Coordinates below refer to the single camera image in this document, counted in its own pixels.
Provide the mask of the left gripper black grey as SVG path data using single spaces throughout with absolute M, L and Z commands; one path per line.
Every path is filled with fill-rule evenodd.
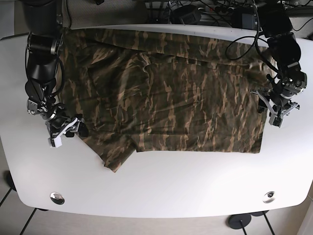
M 269 111 L 271 115 L 280 116 L 284 119 L 294 109 L 300 109 L 297 102 L 291 100 L 292 97 L 297 95 L 297 92 L 290 91 L 282 87 L 274 87 L 272 89 L 262 88 L 259 90 L 251 90 L 252 94 L 259 97 L 258 113 Z

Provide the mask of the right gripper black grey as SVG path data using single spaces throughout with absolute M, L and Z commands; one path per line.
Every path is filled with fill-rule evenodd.
M 89 130 L 81 114 L 74 117 L 58 116 L 45 122 L 49 133 L 49 138 L 55 139 L 65 135 L 66 137 L 88 137 Z

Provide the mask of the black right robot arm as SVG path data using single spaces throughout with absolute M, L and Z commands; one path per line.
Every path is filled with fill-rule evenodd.
M 65 69 L 60 59 L 62 2 L 24 0 L 22 9 L 29 29 L 25 49 L 27 111 L 43 118 L 50 146 L 57 148 L 62 145 L 62 136 L 86 137 L 89 134 L 82 115 L 68 116 L 65 105 L 57 103 L 55 98 L 65 84 Z

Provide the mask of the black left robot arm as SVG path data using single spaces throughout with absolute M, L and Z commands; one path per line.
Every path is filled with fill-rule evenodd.
M 266 65 L 276 72 L 276 78 L 267 75 L 272 88 L 255 91 L 259 96 L 258 112 L 270 112 L 270 125 L 280 127 L 284 117 L 294 109 L 297 102 L 291 100 L 307 87 L 307 75 L 302 72 L 299 61 L 301 49 L 292 32 L 293 26 L 279 1 L 265 1 L 250 7 L 237 7 L 232 11 L 231 23 L 234 28 L 255 29 L 254 47 Z

